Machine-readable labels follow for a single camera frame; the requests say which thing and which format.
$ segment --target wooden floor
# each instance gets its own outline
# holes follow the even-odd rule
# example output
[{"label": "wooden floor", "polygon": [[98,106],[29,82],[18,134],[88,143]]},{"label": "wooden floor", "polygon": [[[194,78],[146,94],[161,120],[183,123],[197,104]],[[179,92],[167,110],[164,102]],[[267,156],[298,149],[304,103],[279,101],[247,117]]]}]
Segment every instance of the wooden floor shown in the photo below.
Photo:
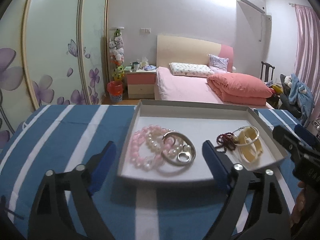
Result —
[{"label": "wooden floor", "polygon": [[129,99],[128,98],[128,91],[126,90],[122,95],[122,101],[119,103],[114,103],[110,100],[109,93],[106,96],[102,97],[102,104],[103,105],[137,105],[139,103],[139,99]]}]

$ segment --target blue gripper pad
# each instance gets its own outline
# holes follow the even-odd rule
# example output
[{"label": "blue gripper pad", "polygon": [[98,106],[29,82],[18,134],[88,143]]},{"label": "blue gripper pad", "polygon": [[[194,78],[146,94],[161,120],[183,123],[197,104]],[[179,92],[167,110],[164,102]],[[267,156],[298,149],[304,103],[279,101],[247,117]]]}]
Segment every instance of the blue gripper pad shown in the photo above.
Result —
[{"label": "blue gripper pad", "polygon": [[87,188],[88,192],[93,195],[95,192],[99,191],[102,187],[104,180],[113,164],[116,157],[116,145],[114,142],[108,142],[104,147],[102,155],[98,165],[91,173],[91,184]]},{"label": "blue gripper pad", "polygon": [[314,147],[316,145],[315,136],[310,133],[306,128],[304,128],[301,124],[297,124],[294,127],[294,132],[298,135],[302,140],[304,140],[308,145]]},{"label": "blue gripper pad", "polygon": [[217,183],[217,186],[220,189],[229,192],[231,187],[228,182],[228,174],[232,167],[232,162],[228,156],[217,152],[209,140],[205,141],[202,145],[202,155]]}]

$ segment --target trash can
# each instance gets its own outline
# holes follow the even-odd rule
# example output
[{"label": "trash can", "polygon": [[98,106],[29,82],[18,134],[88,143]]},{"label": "trash can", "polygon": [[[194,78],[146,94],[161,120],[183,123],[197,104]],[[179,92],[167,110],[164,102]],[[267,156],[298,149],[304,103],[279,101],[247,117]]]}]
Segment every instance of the trash can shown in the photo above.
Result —
[{"label": "trash can", "polygon": [[111,81],[107,85],[110,99],[114,103],[122,101],[123,84],[121,81]]}]

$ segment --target metal screw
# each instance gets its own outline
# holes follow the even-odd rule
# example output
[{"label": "metal screw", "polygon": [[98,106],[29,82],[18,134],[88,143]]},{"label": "metal screw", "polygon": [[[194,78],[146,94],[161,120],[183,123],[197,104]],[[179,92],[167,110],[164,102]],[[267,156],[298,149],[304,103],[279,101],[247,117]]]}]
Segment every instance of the metal screw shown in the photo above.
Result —
[{"label": "metal screw", "polygon": [[243,166],[242,166],[241,164],[239,164],[239,163],[235,164],[233,167],[234,167],[237,171],[243,170]]},{"label": "metal screw", "polygon": [[53,170],[48,170],[46,173],[45,173],[46,176],[50,177],[51,175],[53,175]]},{"label": "metal screw", "polygon": [[270,176],[271,176],[271,175],[273,175],[273,171],[272,171],[272,170],[267,169],[267,170],[266,170],[266,174],[268,174],[268,175],[270,175]]},{"label": "metal screw", "polygon": [[84,169],[85,169],[85,166],[83,164],[76,166],[77,171],[83,171]]}]

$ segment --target blue striped tablecloth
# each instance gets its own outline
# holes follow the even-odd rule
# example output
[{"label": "blue striped tablecloth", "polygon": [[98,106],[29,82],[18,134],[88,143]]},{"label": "blue striped tablecloth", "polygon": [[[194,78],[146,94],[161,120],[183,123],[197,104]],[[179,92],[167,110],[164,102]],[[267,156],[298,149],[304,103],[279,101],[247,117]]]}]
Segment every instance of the blue striped tablecloth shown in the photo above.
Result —
[{"label": "blue striped tablecloth", "polygon": [[[284,124],[293,130],[298,123],[287,111],[258,111],[271,129]],[[93,201],[115,238],[197,240],[205,236],[223,205],[225,193],[214,187],[135,188],[116,177],[133,112],[134,106],[42,106],[28,118],[24,129],[13,135],[0,153],[0,195],[10,200],[9,209],[25,217],[14,219],[24,236],[27,236],[30,209],[44,173],[49,169],[56,173],[71,171],[100,153],[110,140],[117,145],[116,161]],[[289,210],[300,191],[297,179],[292,176],[293,168],[288,158],[274,169]],[[244,226],[250,198],[235,231],[241,231]],[[72,199],[69,209],[77,231],[85,235]]]}]

